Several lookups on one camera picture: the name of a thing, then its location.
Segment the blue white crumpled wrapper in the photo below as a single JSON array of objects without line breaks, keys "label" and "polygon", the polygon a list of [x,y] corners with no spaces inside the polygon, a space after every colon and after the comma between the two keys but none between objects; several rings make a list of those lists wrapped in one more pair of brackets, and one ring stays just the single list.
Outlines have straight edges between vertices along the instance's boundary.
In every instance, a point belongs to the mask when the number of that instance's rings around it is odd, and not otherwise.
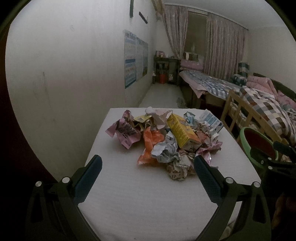
[{"label": "blue white crumpled wrapper", "polygon": [[197,127],[198,121],[195,119],[195,115],[191,112],[184,113],[184,119],[186,123],[191,127]]}]

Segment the dark bedside shelf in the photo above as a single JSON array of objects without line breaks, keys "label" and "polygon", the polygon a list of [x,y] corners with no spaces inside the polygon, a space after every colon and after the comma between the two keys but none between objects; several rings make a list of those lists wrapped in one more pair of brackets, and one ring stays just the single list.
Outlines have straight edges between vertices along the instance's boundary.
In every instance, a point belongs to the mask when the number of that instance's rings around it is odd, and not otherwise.
[{"label": "dark bedside shelf", "polygon": [[166,74],[166,83],[178,86],[180,64],[180,59],[159,55],[154,56],[152,83],[159,83],[159,75]]}]

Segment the red container on floor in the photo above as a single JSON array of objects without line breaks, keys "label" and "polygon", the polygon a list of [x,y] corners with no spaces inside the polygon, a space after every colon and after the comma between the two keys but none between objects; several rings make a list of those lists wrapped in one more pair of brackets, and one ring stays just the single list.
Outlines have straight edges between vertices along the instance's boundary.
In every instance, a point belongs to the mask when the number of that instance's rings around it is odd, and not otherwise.
[{"label": "red container on floor", "polygon": [[160,74],[159,75],[159,83],[160,84],[165,84],[167,81],[167,75],[166,74]]}]

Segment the bed with plaid blanket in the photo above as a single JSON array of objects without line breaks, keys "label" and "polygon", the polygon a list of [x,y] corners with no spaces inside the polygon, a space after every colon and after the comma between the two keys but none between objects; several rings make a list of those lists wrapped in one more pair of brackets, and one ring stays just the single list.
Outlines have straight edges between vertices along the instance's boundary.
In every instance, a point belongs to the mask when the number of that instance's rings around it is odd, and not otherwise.
[{"label": "bed with plaid blanket", "polygon": [[230,90],[240,87],[228,81],[208,76],[197,70],[182,70],[179,86],[189,108],[222,110]]}]

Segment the crumpled white grey paper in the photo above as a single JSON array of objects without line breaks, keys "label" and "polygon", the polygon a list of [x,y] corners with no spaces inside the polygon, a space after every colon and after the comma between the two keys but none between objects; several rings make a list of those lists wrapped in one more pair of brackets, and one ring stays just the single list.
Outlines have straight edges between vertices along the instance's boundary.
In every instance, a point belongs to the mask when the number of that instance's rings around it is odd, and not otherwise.
[{"label": "crumpled white grey paper", "polygon": [[178,143],[171,131],[169,131],[163,142],[157,143],[152,151],[151,157],[155,158],[159,163],[169,163],[179,159],[177,151]]}]

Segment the white blue milk carton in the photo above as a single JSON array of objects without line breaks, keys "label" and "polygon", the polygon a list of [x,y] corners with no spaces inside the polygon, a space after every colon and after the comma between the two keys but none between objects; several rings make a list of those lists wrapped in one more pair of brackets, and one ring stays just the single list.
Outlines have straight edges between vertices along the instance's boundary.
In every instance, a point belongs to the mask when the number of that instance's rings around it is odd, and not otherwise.
[{"label": "white blue milk carton", "polygon": [[203,113],[200,115],[199,120],[207,123],[212,133],[219,133],[224,127],[222,121],[220,121],[207,109],[204,110]]}]

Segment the pink silver foil wrapper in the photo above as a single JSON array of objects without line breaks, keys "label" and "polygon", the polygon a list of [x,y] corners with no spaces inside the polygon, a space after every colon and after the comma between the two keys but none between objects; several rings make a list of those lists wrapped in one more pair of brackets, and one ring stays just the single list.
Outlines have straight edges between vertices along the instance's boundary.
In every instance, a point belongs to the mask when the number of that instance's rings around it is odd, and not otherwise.
[{"label": "pink silver foil wrapper", "polygon": [[198,148],[196,156],[202,156],[203,159],[211,166],[212,155],[221,150],[223,142],[218,140],[218,133],[208,135],[203,131],[197,131],[196,134],[201,140],[201,146]]}]

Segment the pink folded blanket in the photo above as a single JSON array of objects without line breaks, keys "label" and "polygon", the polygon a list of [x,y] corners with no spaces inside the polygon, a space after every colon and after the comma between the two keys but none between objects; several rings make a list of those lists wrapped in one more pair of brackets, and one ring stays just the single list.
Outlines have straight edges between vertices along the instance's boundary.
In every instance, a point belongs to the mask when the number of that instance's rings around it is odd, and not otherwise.
[{"label": "pink folded blanket", "polygon": [[249,75],[246,86],[273,95],[283,108],[295,109],[295,92],[278,81],[267,77]]}]

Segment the blue wall poster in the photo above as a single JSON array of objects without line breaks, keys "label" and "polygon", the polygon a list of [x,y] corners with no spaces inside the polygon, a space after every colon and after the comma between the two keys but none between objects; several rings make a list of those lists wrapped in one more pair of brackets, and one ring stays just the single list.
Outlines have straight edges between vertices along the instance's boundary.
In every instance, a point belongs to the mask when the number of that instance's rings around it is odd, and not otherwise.
[{"label": "blue wall poster", "polygon": [[132,85],[136,79],[136,35],[125,30],[124,64],[125,64],[125,88]]}]

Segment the beige newspaper ball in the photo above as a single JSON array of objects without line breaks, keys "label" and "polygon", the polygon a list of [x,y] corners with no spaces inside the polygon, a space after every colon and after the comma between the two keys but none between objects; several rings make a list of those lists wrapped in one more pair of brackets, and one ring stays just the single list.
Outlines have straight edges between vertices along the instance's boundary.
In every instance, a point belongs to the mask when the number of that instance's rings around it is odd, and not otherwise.
[{"label": "beige newspaper ball", "polygon": [[169,177],[175,181],[183,181],[188,176],[195,176],[193,158],[187,154],[181,154],[178,159],[166,166]]}]

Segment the patterned window curtains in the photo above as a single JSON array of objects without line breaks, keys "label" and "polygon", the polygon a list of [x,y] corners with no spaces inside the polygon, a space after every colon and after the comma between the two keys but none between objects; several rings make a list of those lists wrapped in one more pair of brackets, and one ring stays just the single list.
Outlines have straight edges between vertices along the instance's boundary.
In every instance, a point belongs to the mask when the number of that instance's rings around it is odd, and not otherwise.
[{"label": "patterned window curtains", "polygon": [[[189,34],[189,9],[185,6],[162,5],[162,17],[175,57],[182,59]],[[238,71],[243,58],[246,29],[221,16],[206,17],[204,72],[229,80]]]}]

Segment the yellow iced tea carton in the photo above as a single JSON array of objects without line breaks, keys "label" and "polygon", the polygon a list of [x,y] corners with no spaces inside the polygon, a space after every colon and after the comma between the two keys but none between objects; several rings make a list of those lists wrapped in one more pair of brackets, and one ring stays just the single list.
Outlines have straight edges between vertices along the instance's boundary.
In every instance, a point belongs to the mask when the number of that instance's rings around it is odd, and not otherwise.
[{"label": "yellow iced tea carton", "polygon": [[167,124],[180,149],[189,152],[195,152],[199,149],[202,144],[201,140],[181,116],[172,113],[167,119]]}]

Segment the orange snack wrapper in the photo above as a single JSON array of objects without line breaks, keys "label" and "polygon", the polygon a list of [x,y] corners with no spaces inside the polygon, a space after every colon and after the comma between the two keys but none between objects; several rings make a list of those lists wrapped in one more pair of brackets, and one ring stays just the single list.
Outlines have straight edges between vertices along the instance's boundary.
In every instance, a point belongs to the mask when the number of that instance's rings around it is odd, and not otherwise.
[{"label": "orange snack wrapper", "polygon": [[151,151],[156,144],[165,140],[165,136],[159,130],[152,131],[151,127],[148,127],[143,132],[143,138],[145,149],[138,158],[137,164],[155,166],[158,161],[151,156]]}]

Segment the wooden chair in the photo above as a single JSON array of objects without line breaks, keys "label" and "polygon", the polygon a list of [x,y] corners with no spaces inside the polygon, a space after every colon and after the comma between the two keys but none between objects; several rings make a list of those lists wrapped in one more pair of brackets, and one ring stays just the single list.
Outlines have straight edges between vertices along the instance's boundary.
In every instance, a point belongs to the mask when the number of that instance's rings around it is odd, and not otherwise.
[{"label": "wooden chair", "polygon": [[[233,116],[230,115],[231,103],[237,102],[236,112]],[[221,122],[223,123],[226,130],[230,133],[230,135],[236,139],[236,142],[240,142],[240,137],[235,137],[232,133],[234,125],[236,125],[236,120],[241,113],[241,110],[244,109],[246,114],[246,120],[243,124],[243,127],[249,127],[251,121],[255,121],[259,126],[259,132],[263,135],[267,134],[267,136],[272,141],[279,141],[280,143],[288,146],[289,143],[285,138],[282,138],[277,132],[273,129],[272,126],[268,124],[268,122],[263,118],[261,114],[259,114],[250,104],[245,102],[242,98],[240,98],[233,90],[230,90],[228,93],[228,97],[224,106],[224,110],[221,116]]]}]

